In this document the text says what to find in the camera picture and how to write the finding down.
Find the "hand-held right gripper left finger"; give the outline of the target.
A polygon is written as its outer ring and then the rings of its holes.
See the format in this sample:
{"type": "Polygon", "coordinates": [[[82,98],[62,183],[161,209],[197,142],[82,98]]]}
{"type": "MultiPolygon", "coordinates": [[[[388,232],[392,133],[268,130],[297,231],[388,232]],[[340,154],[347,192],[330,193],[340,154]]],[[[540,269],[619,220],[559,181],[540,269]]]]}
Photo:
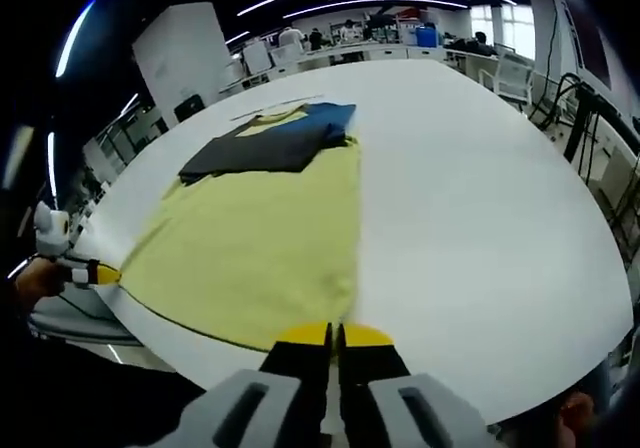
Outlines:
{"type": "Polygon", "coordinates": [[[261,366],[231,375],[194,402],[161,447],[321,447],[332,325],[279,335],[261,366]]]}

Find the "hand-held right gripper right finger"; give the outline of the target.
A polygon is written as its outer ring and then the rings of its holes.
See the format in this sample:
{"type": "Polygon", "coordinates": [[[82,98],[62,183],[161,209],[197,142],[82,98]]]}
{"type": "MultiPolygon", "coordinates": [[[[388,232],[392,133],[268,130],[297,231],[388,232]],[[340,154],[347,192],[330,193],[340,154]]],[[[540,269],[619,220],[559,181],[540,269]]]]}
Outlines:
{"type": "Polygon", "coordinates": [[[391,338],[341,326],[341,418],[352,447],[499,447],[478,409],[426,373],[391,338]]]}

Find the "person's left hand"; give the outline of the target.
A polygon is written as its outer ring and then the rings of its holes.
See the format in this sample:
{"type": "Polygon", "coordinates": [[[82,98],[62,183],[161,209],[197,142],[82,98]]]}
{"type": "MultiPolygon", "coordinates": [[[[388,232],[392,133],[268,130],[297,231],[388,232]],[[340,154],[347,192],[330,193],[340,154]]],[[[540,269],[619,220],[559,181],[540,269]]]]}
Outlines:
{"type": "Polygon", "coordinates": [[[34,258],[15,278],[15,287],[24,305],[58,296],[64,289],[63,269],[44,258],[34,258]]]}

